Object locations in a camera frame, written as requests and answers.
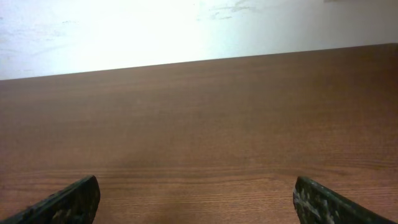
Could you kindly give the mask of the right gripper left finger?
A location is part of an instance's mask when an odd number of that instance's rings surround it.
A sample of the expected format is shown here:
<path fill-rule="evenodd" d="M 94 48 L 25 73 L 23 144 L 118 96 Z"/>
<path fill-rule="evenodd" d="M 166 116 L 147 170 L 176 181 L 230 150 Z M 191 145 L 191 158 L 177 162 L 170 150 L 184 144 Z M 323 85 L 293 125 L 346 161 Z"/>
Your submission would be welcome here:
<path fill-rule="evenodd" d="M 92 224 L 99 203 L 98 181 L 89 175 L 2 220 L 1 224 Z"/>

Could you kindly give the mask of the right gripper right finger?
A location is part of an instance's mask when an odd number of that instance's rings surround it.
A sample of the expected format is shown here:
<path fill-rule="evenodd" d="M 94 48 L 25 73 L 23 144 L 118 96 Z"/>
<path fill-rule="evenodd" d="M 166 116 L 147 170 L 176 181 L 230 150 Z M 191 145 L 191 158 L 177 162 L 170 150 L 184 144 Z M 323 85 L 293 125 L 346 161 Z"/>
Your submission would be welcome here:
<path fill-rule="evenodd" d="M 308 177 L 297 177 L 293 205 L 301 224 L 395 224 Z"/>

